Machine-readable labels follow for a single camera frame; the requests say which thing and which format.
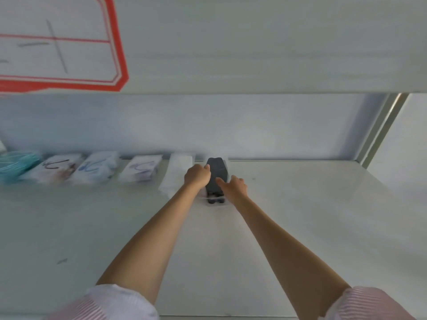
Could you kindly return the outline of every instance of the hand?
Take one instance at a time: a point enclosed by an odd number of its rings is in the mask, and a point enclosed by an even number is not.
[[[184,176],[184,184],[193,186],[197,191],[204,188],[211,179],[211,167],[206,165],[201,167],[200,164],[195,164],[190,167]]]
[[[232,175],[229,183],[224,182],[219,177],[215,181],[224,192],[226,198],[234,205],[238,199],[248,197],[248,186],[243,178],[237,178],[237,176]]]

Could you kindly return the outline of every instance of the person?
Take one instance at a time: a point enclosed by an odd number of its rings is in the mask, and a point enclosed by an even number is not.
[[[191,167],[184,185],[123,247],[96,286],[47,318],[157,319],[153,305],[178,233],[210,178],[209,165]],[[414,319],[382,290],[351,288],[249,198],[243,179],[216,182],[252,231],[300,320]]]

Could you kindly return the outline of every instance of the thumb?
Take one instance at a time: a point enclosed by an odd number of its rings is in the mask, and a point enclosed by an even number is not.
[[[218,186],[222,189],[222,187],[224,186],[225,182],[221,177],[217,177],[215,179],[216,184],[218,184]]]

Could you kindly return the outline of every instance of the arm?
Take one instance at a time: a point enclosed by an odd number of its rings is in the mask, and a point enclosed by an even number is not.
[[[307,247],[280,228],[247,194],[243,179],[217,178],[246,221],[300,320],[317,320],[350,286]]]
[[[190,168],[184,185],[123,247],[97,285],[117,284],[135,290],[154,304],[179,230],[195,196],[210,178],[209,165]]]

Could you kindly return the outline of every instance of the forearm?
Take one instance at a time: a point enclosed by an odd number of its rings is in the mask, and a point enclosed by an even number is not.
[[[126,244],[98,281],[140,292],[154,304],[179,230],[198,189],[184,185]]]
[[[258,241],[299,319],[316,320],[324,316],[349,285],[249,198],[236,200],[236,208]]]

